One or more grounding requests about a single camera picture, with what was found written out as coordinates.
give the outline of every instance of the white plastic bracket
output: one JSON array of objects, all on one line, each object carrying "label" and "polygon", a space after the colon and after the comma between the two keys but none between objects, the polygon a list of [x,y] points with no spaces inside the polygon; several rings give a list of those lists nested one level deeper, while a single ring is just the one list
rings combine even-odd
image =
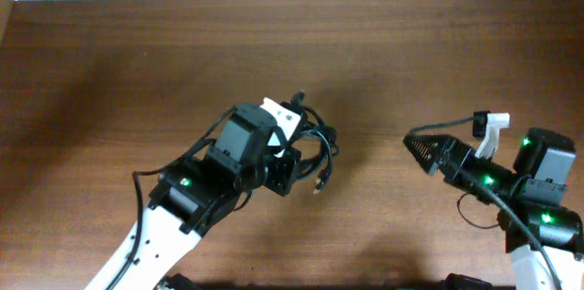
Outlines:
[{"label": "white plastic bracket", "polygon": [[[142,217],[140,246],[126,274],[114,287],[115,290],[151,290],[171,267],[190,252],[201,240],[195,231],[188,234],[179,230],[183,221],[161,206],[146,208]],[[126,239],[111,256],[85,290],[104,290],[126,262],[134,244],[136,224]]]},{"label": "white plastic bracket", "polygon": [[[580,290],[584,263],[565,250],[548,246],[544,246],[544,250],[558,273],[562,290]],[[511,253],[511,265],[517,290],[556,290],[544,257],[539,251],[532,251],[529,244]]]},{"label": "white plastic bracket", "polygon": [[[274,118],[276,118],[277,125],[282,129],[284,132],[284,136],[286,140],[290,140],[292,135],[294,135],[294,131],[298,127],[298,123],[300,123],[300,115],[295,112],[290,111],[282,107],[281,105],[275,103],[274,100],[270,98],[264,98],[264,104],[259,106],[260,108],[269,112]],[[267,143],[268,146],[278,146],[280,141],[277,139],[276,134],[272,134],[270,141]],[[275,156],[281,158],[284,154],[284,151],[281,150]]]},{"label": "white plastic bracket", "polygon": [[511,116],[508,113],[489,113],[486,115],[485,138],[474,154],[476,158],[489,159],[499,147],[499,130],[509,127]]}]

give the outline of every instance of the wood grain surface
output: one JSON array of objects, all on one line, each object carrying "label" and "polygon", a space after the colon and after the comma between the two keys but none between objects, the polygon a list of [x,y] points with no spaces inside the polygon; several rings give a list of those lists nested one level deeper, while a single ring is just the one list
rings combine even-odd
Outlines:
[{"label": "wood grain surface", "polygon": [[[532,126],[581,149],[583,70],[584,0],[17,2],[0,49],[0,288],[83,288],[134,223],[132,171],[172,160],[234,103],[300,88],[339,131],[328,187],[257,191],[170,274],[511,285],[504,234],[464,223],[461,193],[402,137],[491,109],[511,113],[504,166]],[[470,127],[448,132],[476,144]],[[568,185],[564,205],[583,214],[581,157]],[[495,220],[492,206],[463,208]]]}]

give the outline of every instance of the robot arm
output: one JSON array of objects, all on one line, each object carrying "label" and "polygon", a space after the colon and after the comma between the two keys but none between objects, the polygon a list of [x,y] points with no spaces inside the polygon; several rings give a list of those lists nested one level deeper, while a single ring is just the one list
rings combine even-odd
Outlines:
[{"label": "robot arm", "polygon": [[[474,122],[474,133],[480,128],[476,124],[485,125],[485,119],[476,114],[466,120]],[[560,206],[576,157],[573,141],[550,130],[530,129],[512,172],[490,159],[498,143],[493,138],[498,138],[498,129],[508,123],[508,118],[493,120],[498,126],[491,128],[490,138],[485,136],[490,143],[484,141],[480,153],[449,135],[415,134],[418,129],[462,122],[414,129],[403,142],[424,171],[430,175],[441,171],[446,183],[501,208],[497,219],[506,233],[506,252],[511,255],[518,290],[580,289],[584,272],[582,222],[577,213]]]},{"label": "robot arm", "polygon": [[[142,213],[86,290],[153,289],[213,225],[239,209],[235,206],[242,193],[248,193],[244,204],[262,185],[287,195],[295,181],[309,178],[328,161],[318,177],[316,189],[320,191],[332,173],[333,156],[339,153],[337,134],[314,110],[300,105],[303,97],[300,92],[289,103],[265,98],[259,106],[240,104],[229,109],[177,160],[143,173],[160,173],[144,210],[138,174],[134,173]],[[307,111],[317,123],[308,120]],[[220,137],[207,139],[229,114]],[[320,153],[301,160],[301,152],[292,144],[317,134]],[[194,157],[205,147],[203,159]]]}]

